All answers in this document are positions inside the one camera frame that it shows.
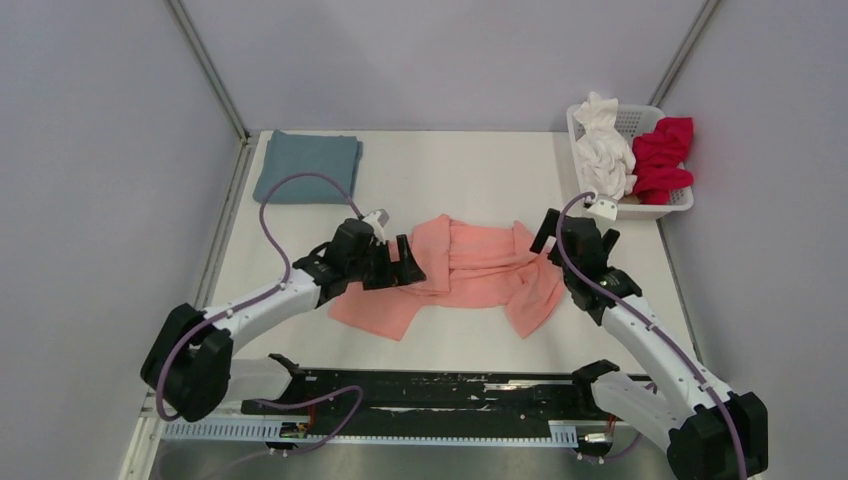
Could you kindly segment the pink t shirt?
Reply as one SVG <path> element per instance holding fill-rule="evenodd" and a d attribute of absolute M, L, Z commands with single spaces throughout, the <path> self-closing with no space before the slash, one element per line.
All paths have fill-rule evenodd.
<path fill-rule="evenodd" d="M 330 318 L 384 338 L 403 338 L 424 307 L 500 307 L 526 338 L 546 322 L 565 294 L 559 268 L 530 247 L 534 235 L 514 222 L 476 226 L 440 215 L 415 226 L 411 251 L 426 275 L 406 287 L 366 290 L 352 283 L 332 302 Z"/>

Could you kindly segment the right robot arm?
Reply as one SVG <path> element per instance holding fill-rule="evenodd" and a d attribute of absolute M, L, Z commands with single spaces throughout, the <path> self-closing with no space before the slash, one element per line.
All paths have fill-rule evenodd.
<path fill-rule="evenodd" d="M 664 451 L 678 479 L 748 479 L 769 466 L 768 410 L 753 392 L 737 393 L 686 353 L 667 332 L 639 285 L 610 265 L 618 231 L 550 209 L 531 244 L 561 268 L 574 304 L 616 338 L 645 370 L 655 392 L 608 360 L 577 371 L 571 403 L 584 417 L 602 411 L 630 424 Z"/>

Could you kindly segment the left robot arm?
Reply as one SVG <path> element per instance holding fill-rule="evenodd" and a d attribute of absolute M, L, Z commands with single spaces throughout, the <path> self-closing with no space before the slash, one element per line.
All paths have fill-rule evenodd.
<path fill-rule="evenodd" d="M 279 279 L 237 300 L 170 311 L 140 371 L 165 421 L 196 422 L 220 404 L 269 401 L 297 412 L 306 399 L 295 364 L 280 354 L 238 359 L 236 353 L 285 320 L 311 312 L 356 283 L 395 290 L 425 281 L 409 240 L 386 240 L 375 221 L 347 219 L 333 238 L 298 259 Z"/>

